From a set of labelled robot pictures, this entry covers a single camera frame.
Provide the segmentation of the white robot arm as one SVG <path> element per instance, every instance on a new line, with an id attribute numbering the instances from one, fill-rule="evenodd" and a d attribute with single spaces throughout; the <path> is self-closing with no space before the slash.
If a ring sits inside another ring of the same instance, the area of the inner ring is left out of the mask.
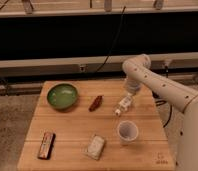
<path id="1" fill-rule="evenodd" d="M 184 114 L 175 171 L 198 171 L 198 91 L 152 72 L 150 66 L 146 54 L 126 59 L 125 88 L 136 94 L 144 84 Z"/>

